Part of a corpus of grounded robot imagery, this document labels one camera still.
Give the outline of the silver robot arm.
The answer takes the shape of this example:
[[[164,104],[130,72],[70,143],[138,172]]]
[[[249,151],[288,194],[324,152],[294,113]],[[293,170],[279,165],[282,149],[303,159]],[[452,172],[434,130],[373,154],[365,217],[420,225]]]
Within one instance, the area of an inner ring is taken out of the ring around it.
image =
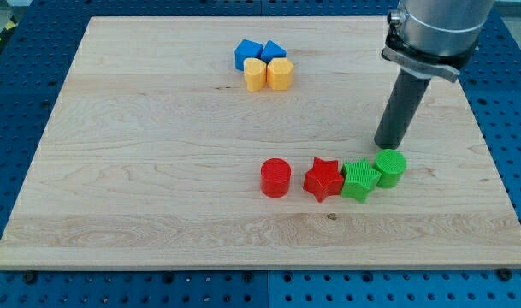
[[[418,79],[456,81],[494,0],[400,0],[388,11],[382,57]]]

